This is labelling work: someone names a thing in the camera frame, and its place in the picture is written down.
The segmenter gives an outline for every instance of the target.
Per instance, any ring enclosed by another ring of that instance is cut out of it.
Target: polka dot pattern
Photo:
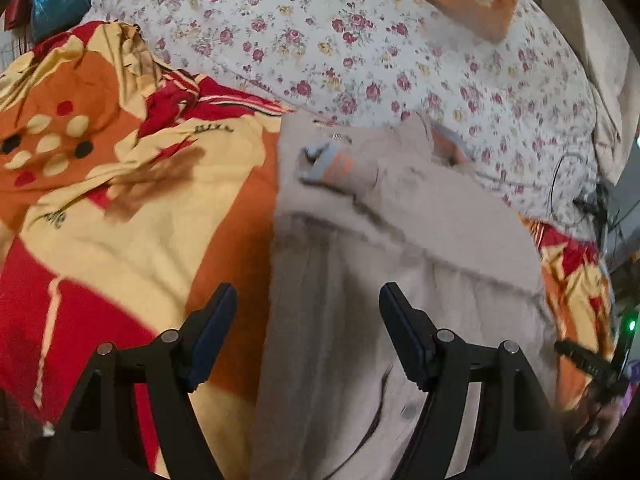
[[[69,161],[64,153],[57,153],[52,156],[42,168],[44,176],[55,176],[66,170]]]
[[[27,132],[30,134],[39,134],[51,123],[51,117],[48,115],[34,115],[27,123]]]
[[[27,150],[22,150],[14,155],[9,162],[4,165],[4,168],[7,170],[17,170],[25,165],[27,160],[31,158],[31,153]]]
[[[13,150],[20,146],[22,136],[20,134],[13,134],[11,137],[7,137],[0,144],[0,153],[3,155],[9,155]]]
[[[66,134],[76,139],[82,137],[89,127],[89,117],[86,115],[78,115],[71,119],[66,126]]]
[[[60,136],[58,134],[47,134],[38,142],[36,153],[52,152],[60,147],[60,142]]]
[[[59,116],[69,115],[74,111],[74,104],[71,101],[62,101],[56,108],[56,113]]]

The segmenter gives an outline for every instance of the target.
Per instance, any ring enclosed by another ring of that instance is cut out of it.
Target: black cable
[[[623,217],[620,219],[620,221],[619,221],[619,222],[615,222],[615,223],[611,226],[611,228],[612,228],[612,229],[615,229],[616,227],[618,227],[618,225],[622,224],[622,221],[623,221],[626,217],[628,217],[628,216],[631,214],[631,212],[636,208],[636,206],[637,206],[638,204],[640,204],[640,198],[639,198],[638,200],[636,200],[636,203],[635,203],[635,204],[633,204],[633,205],[631,206],[631,209],[629,209],[629,211],[627,211],[627,212],[623,215]]]
[[[554,177],[551,180],[551,188],[549,189],[549,197],[548,197],[548,211],[549,214],[551,215],[551,218],[553,218],[553,220],[560,226],[562,226],[564,229],[571,229],[573,227],[576,227],[578,225],[580,225],[582,223],[582,221],[587,218],[587,213],[584,213],[582,215],[582,218],[580,218],[577,222],[574,222],[573,224],[568,224],[565,222],[562,222],[561,220],[558,219],[558,217],[556,216],[556,213],[553,211],[554,208],[554,187],[556,186],[556,179],[558,178],[558,173],[560,171],[560,166],[562,164],[562,162],[564,161],[565,157],[567,156],[574,156],[575,158],[577,158],[578,160],[580,160],[581,162],[583,162],[584,164],[586,164],[586,161],[584,160],[584,157],[579,155],[578,153],[572,153],[572,152],[565,152],[562,154],[562,156],[560,157],[560,160],[558,161],[558,164],[556,164],[556,170],[554,171]]]

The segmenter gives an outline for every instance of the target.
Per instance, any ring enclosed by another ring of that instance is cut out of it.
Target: red fabric
[[[0,277],[0,387],[42,422],[60,419],[89,356],[104,341],[125,349],[149,343],[153,334],[132,317],[72,280],[62,280],[62,298],[43,374],[42,407],[33,401],[42,334],[55,275],[17,238]],[[151,408],[138,388],[138,416],[146,456],[153,467],[158,441]]]
[[[24,27],[31,23],[32,0],[11,0],[4,9],[4,30]]]
[[[79,38],[84,46],[86,46],[87,43],[89,43],[89,40],[95,34],[95,29],[100,27],[100,25],[103,25],[104,23],[105,22],[89,22],[85,25],[76,27],[71,32],[60,32],[60,34],[51,36],[48,40],[41,41],[31,49],[31,51],[33,52],[33,62],[41,62],[44,57],[54,48],[63,46],[67,41],[69,41],[69,38],[71,36]]]
[[[568,276],[584,263],[598,264],[598,246],[594,242],[581,242],[545,225],[538,248],[564,245],[562,270]]]

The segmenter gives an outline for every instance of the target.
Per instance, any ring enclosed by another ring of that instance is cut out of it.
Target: pink rose print
[[[194,49],[198,54],[203,56],[211,56],[211,44],[207,41],[201,41]]]
[[[256,32],[260,32],[267,28],[267,24],[264,22],[262,18],[256,18],[251,22],[251,28]]]
[[[437,94],[429,92],[429,95],[427,97],[427,104],[429,105],[429,110],[437,110],[440,108],[440,98]]]
[[[350,32],[345,32],[342,35],[342,39],[347,43],[347,44],[351,44],[351,43],[355,43],[355,41],[358,39],[356,38],[353,34],[351,34]]]
[[[334,28],[334,30],[336,32],[343,32],[344,31],[344,23],[342,22],[342,20],[333,20],[331,22],[332,27]]]
[[[300,32],[295,28],[290,28],[284,34],[284,38],[287,40],[287,43],[300,43],[300,37]]]
[[[308,97],[309,95],[311,95],[311,85],[306,81],[300,81],[296,85],[296,92],[298,92],[299,95]]]
[[[406,25],[404,23],[398,23],[397,25],[395,25],[394,30],[400,34],[400,36],[404,36],[407,37],[409,35],[409,30],[406,28]]]
[[[351,115],[358,109],[358,103],[350,95],[345,95],[340,102],[340,111],[345,115]]]
[[[404,74],[404,72],[398,76],[396,84],[398,85],[398,88],[404,90],[405,92],[411,88],[411,83],[409,83],[409,80],[407,79],[407,76]]]
[[[354,28],[363,29],[367,26],[367,20],[362,14],[352,14],[349,16],[349,22]]]
[[[380,87],[375,83],[367,86],[367,99],[369,101],[380,101]]]
[[[234,42],[234,34],[230,28],[225,27],[225,30],[220,32],[218,39],[220,40],[220,43],[230,45]]]

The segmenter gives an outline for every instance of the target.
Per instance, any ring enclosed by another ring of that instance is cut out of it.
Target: button
[[[412,420],[418,414],[418,405],[415,402],[410,402],[407,404],[400,412],[400,416],[404,418],[404,420]]]

